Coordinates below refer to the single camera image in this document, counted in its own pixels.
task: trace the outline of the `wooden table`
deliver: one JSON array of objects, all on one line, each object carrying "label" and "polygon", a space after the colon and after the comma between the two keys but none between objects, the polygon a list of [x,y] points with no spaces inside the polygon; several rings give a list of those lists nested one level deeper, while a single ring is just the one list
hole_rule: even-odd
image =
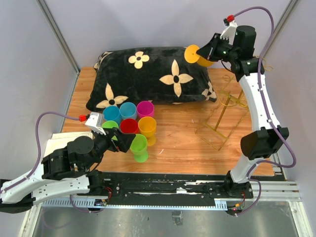
[{"label": "wooden table", "polygon": [[[225,69],[209,69],[213,87],[218,90],[226,84],[223,75],[230,75]],[[70,116],[89,114],[87,103],[95,80],[96,72],[91,67],[82,68],[76,89],[68,111]],[[228,90],[238,96],[241,88],[234,80]],[[243,119],[236,131],[231,135],[224,147],[217,151],[208,143],[195,135],[195,129],[218,106],[218,102],[193,102],[180,105],[156,105],[157,142],[148,147],[149,158],[144,163],[134,161],[133,154],[106,152],[100,171],[121,172],[159,172],[159,173],[190,173],[190,174],[226,174],[237,163],[240,151],[240,139],[251,132],[250,114]],[[235,123],[236,110],[227,108],[226,120],[219,126],[229,130]],[[67,119],[63,132],[88,131],[83,123]],[[211,136],[215,133],[206,131]],[[274,175],[272,166],[262,164],[255,175]]]}]

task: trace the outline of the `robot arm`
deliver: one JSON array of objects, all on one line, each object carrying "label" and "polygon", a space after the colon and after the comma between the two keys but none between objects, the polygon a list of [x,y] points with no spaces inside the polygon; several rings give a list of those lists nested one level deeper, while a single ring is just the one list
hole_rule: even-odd
[{"label": "robot arm", "polygon": [[[255,171],[255,168],[251,170],[252,166],[259,160],[269,158],[283,144],[270,122],[273,121],[284,139],[287,139],[289,132],[286,127],[280,126],[273,112],[265,86],[264,67],[262,64],[258,67],[259,59],[253,56],[255,29],[251,26],[237,26],[233,16],[224,19],[224,23],[228,27],[223,33],[215,33],[211,41],[199,49],[197,54],[213,62],[220,60],[230,62],[231,70],[248,101],[253,132],[241,139],[241,157],[225,178],[225,190],[233,194],[243,191],[246,187],[248,178]],[[258,82],[258,68],[260,68],[262,88]],[[261,91],[264,93],[271,120],[268,119],[265,111]]]},{"label": "robot arm", "polygon": [[11,180],[0,180],[0,211],[23,212],[48,199],[71,194],[98,195],[105,188],[99,171],[89,172],[100,163],[105,151],[127,152],[135,134],[122,134],[117,128],[102,128],[102,114],[92,112],[85,123],[93,132],[94,139],[81,136],[66,147],[56,149],[44,157],[34,174],[24,182],[26,174]]}]

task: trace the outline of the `flower pattern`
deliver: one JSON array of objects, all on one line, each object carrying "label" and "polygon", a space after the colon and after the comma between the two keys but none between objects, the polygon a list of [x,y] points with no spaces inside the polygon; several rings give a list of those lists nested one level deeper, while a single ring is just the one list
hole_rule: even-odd
[{"label": "flower pattern", "polygon": [[189,74],[179,74],[179,66],[177,61],[174,59],[171,66],[172,75],[165,75],[159,80],[167,85],[173,85],[174,93],[180,97],[182,89],[181,84],[187,83],[193,79]]},{"label": "flower pattern", "polygon": [[128,62],[133,63],[134,67],[137,69],[142,68],[143,62],[148,62],[149,61],[149,56],[144,55],[144,52],[138,51],[135,53],[135,55],[132,55],[129,57]]},{"label": "flower pattern", "polygon": [[99,70],[99,67],[103,61],[103,59],[105,59],[106,56],[108,56],[109,54],[111,54],[113,52],[104,52],[102,53],[99,58],[98,58],[98,62],[93,66],[94,69]]},{"label": "flower pattern", "polygon": [[110,84],[108,84],[108,83],[107,83],[107,86],[105,87],[105,97],[107,99],[104,101],[101,101],[99,104],[97,104],[97,106],[96,106],[97,108],[99,108],[99,109],[106,108],[106,107],[109,107],[111,105],[118,106],[119,104],[123,103],[125,100],[128,99],[127,96],[123,96],[123,95],[119,95],[119,96],[114,98],[112,88],[111,88]]},{"label": "flower pattern", "polygon": [[213,87],[210,81],[208,82],[208,89],[205,89],[202,92],[202,95],[206,97],[206,100],[209,100],[209,98],[216,99],[216,94],[215,94],[215,91],[213,90]]}]

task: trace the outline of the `stack of cups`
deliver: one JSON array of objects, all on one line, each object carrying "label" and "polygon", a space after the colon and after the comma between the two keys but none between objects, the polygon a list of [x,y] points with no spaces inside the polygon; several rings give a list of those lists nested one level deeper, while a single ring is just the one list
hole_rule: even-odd
[{"label": "stack of cups", "polygon": [[137,113],[140,118],[138,128],[140,133],[147,138],[148,146],[156,143],[157,123],[154,117],[154,105],[149,101],[142,101],[137,105]]},{"label": "stack of cups", "polygon": [[122,133],[134,133],[130,150],[137,162],[145,162],[148,158],[147,146],[156,142],[156,120],[154,116],[154,105],[149,101],[140,102],[137,107],[130,102],[125,102],[120,108],[109,106],[103,111],[105,123],[104,128],[119,127]]}]

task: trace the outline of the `black pillow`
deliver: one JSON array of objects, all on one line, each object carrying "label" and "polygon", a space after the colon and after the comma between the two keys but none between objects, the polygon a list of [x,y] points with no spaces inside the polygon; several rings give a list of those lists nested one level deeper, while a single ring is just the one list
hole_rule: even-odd
[{"label": "black pillow", "polygon": [[101,54],[94,65],[97,75],[87,109],[98,112],[143,100],[215,102],[207,69],[187,63],[184,51],[183,47],[145,47]]}]

